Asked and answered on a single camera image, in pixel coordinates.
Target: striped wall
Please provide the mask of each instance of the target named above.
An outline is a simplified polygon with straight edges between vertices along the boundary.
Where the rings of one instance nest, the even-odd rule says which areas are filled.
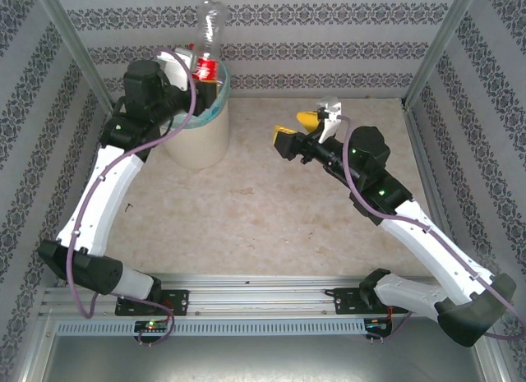
[[[35,253],[80,199],[104,113],[38,0],[0,0],[0,381],[53,277]]]
[[[159,46],[188,45],[203,0],[61,0],[114,96]],[[221,0],[234,96],[403,97],[453,0]]]
[[[526,0],[474,0],[414,107],[455,240],[517,283],[526,315]],[[505,315],[498,330],[514,335]],[[526,341],[501,342],[526,380]]]

